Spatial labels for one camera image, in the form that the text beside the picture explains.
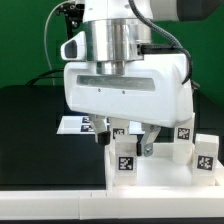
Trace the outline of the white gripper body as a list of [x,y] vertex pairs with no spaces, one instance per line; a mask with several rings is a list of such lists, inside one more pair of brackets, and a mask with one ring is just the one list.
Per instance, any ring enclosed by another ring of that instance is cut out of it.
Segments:
[[66,102],[73,111],[172,128],[191,119],[191,83],[184,80],[182,54],[146,55],[126,64],[125,73],[99,75],[90,62],[64,69]]

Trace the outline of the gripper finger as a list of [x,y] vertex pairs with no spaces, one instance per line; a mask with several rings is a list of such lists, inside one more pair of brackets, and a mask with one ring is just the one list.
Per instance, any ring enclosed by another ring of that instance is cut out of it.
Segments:
[[152,124],[141,124],[143,137],[137,142],[137,155],[149,157],[153,154],[153,143],[161,131],[161,127]]
[[95,141],[101,146],[109,145],[111,132],[106,126],[105,117],[90,114],[89,122],[95,133]]

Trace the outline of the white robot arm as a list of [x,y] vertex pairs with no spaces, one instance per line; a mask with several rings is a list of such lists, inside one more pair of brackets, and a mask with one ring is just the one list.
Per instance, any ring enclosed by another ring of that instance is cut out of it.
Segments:
[[157,21],[197,21],[224,0],[83,0],[84,30],[61,46],[69,108],[90,115],[101,145],[112,134],[103,119],[142,124],[139,151],[153,153],[163,127],[192,118],[192,59]]

